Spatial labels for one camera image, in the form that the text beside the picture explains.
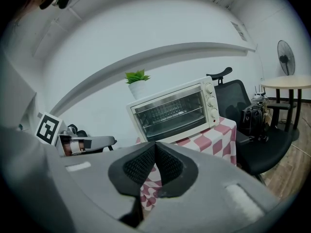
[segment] white pot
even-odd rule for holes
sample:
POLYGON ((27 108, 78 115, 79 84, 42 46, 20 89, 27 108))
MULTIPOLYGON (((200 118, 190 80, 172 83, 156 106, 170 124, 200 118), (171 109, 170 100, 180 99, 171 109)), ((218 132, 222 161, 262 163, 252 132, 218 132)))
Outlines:
POLYGON ((146 81, 140 80, 128 85, 133 97, 138 100, 146 96, 146 81))

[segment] toaster oven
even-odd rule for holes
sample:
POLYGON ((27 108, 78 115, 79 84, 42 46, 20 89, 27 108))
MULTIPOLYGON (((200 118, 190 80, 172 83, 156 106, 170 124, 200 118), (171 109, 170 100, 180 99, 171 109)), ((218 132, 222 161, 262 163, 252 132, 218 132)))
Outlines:
POLYGON ((137 100, 126 107, 141 142, 175 142, 219 124, 210 76, 137 100))

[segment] table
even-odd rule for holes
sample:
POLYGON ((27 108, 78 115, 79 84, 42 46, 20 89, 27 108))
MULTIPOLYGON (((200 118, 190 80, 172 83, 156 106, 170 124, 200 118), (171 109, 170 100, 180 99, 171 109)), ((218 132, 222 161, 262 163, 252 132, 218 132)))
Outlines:
POLYGON ((299 138, 299 130, 297 129, 299 117, 300 117, 300 110, 301 110, 301 96, 302 96, 302 89, 311 88, 311 76, 301 76, 301 75, 291 75, 291 76, 282 76, 273 79, 269 79, 263 81, 261 86, 266 88, 273 88, 276 89, 276 102, 280 103, 280 89, 289 90, 289 103, 291 105, 286 119, 285 131, 288 132, 291 129, 291 120, 293 115, 293 108, 294 108, 294 89, 298 90, 298 99, 297 99, 297 113, 295 117, 294 125, 292 126, 292 136, 293 141, 299 138))
MULTIPOLYGON (((237 126, 235 121, 220 117, 220 124, 218 126, 212 129, 206 129, 173 144, 215 155, 236 165, 236 132, 237 126)), ((160 172, 155 165, 140 189, 140 201, 145 210, 150 211, 156 205, 157 191, 161 187, 160 172)))

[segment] oven handle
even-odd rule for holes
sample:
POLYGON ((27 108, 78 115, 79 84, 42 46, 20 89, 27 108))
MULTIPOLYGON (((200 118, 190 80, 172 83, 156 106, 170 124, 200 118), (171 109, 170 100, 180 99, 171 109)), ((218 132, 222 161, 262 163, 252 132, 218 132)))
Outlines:
POLYGON ((151 103, 149 103, 147 105, 144 105, 142 107, 136 108, 135 112, 136 113, 141 113, 141 112, 153 109, 155 107, 161 106, 163 104, 175 101, 177 99, 181 99, 181 98, 187 97, 187 96, 189 96, 191 94, 194 94, 194 93, 197 93, 197 92, 200 92, 200 91, 202 91, 201 86, 197 86, 197 87, 194 87, 193 89, 190 89, 190 90, 187 90, 187 91, 184 91, 184 92, 178 92, 178 93, 173 94, 173 95, 171 95, 169 97, 166 97, 166 98, 163 98, 161 100, 157 100, 157 101, 151 102, 151 103))

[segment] oven glass window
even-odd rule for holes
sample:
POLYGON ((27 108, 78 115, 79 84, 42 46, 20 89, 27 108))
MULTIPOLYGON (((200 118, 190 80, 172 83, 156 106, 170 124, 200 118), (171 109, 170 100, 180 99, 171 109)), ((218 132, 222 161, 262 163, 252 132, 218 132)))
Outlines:
POLYGON ((206 123, 201 92, 136 114, 148 141, 158 141, 206 123))

